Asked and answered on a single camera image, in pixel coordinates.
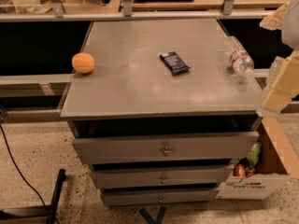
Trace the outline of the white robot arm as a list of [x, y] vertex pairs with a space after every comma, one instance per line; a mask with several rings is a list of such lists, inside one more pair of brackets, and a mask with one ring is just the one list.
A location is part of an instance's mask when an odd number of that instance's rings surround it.
[[264, 17], [260, 26], [280, 30], [282, 43], [293, 49], [286, 59], [276, 57], [269, 69], [260, 102], [262, 117], [278, 115], [299, 94], [299, 0], [291, 0]]

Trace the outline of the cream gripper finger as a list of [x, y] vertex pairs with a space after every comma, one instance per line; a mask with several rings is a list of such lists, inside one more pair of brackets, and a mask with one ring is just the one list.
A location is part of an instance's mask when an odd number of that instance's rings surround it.
[[299, 51], [276, 57], [269, 69], [260, 102], [262, 114], [279, 114], [299, 94]]
[[286, 3], [279, 8], [277, 8], [271, 14], [265, 16], [260, 22], [260, 26], [266, 30], [283, 30], [284, 17], [287, 11], [289, 4]]

